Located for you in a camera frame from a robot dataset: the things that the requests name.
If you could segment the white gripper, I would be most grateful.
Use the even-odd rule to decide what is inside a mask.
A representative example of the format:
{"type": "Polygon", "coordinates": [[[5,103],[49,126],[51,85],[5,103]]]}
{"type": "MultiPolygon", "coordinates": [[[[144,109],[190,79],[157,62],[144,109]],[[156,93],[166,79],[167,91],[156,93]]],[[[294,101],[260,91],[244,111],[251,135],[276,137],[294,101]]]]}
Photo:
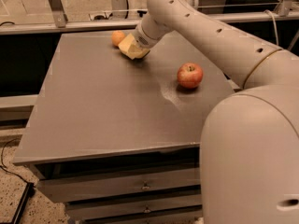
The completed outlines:
{"type": "Polygon", "coordinates": [[[127,56],[131,59],[142,59],[149,52],[151,48],[153,48],[159,41],[160,38],[149,37],[143,30],[142,26],[138,24],[133,31],[133,36],[135,41],[133,40],[128,47],[127,56]]]}

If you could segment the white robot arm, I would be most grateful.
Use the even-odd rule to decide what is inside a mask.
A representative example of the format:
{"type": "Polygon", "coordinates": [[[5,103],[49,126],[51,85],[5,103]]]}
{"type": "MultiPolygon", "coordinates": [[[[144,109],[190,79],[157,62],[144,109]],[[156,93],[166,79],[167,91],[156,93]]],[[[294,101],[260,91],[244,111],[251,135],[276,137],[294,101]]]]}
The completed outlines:
{"type": "Polygon", "coordinates": [[[299,60],[192,7],[147,0],[137,25],[151,48],[175,30],[240,91],[219,102],[201,133],[205,224],[299,224],[299,60]]]}

